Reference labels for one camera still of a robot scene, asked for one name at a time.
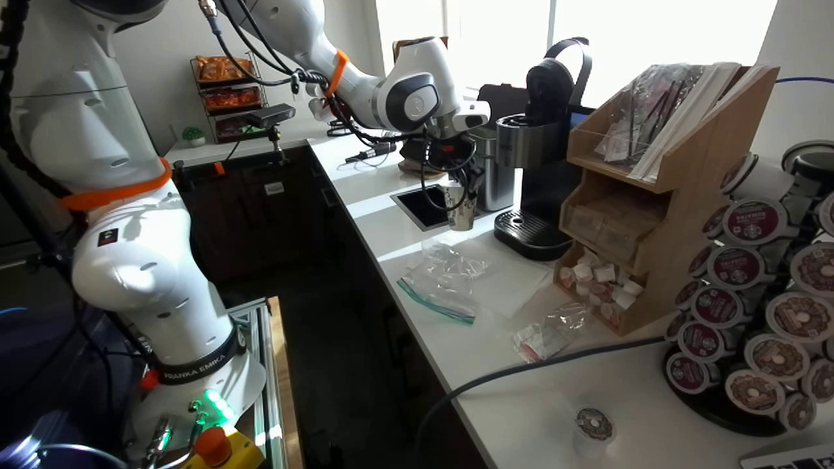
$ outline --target black coffee maker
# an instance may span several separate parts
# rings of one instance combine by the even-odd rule
[[[559,60],[581,47],[581,71]],[[591,76],[590,38],[570,35],[552,44],[526,72],[529,103],[497,119],[497,166],[514,166],[514,202],[495,219],[495,236],[533,259],[552,259],[570,248],[559,229],[563,198],[580,185],[580,168],[565,160],[570,127],[591,108],[581,107]]]

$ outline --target cup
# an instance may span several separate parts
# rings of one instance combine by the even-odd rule
[[[478,213],[478,194],[468,193],[465,185],[445,185],[444,200],[448,210],[452,229],[471,229]]]

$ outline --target counter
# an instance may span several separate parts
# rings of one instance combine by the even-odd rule
[[[479,215],[469,232],[448,227],[423,232],[397,202],[393,193],[421,188],[421,180],[400,171],[400,157],[344,164],[365,146],[355,137],[311,137],[324,171],[335,183],[368,253],[372,254],[392,297],[406,318],[418,343],[445,388],[457,388],[497,368],[520,364],[514,332],[533,318],[568,302],[552,287],[552,263],[534,263],[517,254],[494,236],[495,213]],[[479,313],[471,326],[436,314],[406,297],[397,279],[423,250],[423,243],[452,243],[461,254],[486,259],[491,269],[471,284]],[[590,321],[581,340],[612,343],[655,335],[664,321],[626,339],[612,335],[602,322]],[[831,434],[826,409],[810,433],[799,441],[749,438],[729,433],[694,409],[667,388],[663,377],[664,345],[587,357],[546,370],[494,379],[465,394],[457,412],[482,457],[501,469],[732,469],[745,452],[769,446],[810,446]],[[573,443],[573,420],[585,407],[602,409],[615,438],[599,450]]]

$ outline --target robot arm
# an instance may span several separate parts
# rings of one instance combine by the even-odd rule
[[[293,58],[329,81],[365,127],[418,132],[434,141],[453,141],[469,127],[486,125],[486,101],[465,101],[448,71],[445,47],[421,38],[401,47],[387,77],[358,71],[324,34],[320,0],[199,0],[208,22],[217,16],[260,35],[266,47]]]

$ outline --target window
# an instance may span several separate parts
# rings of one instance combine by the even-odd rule
[[[591,42],[599,107],[653,63],[757,63],[776,0],[379,0],[388,30],[448,34],[468,85],[517,82],[565,35]],[[561,58],[570,71],[580,54]]]

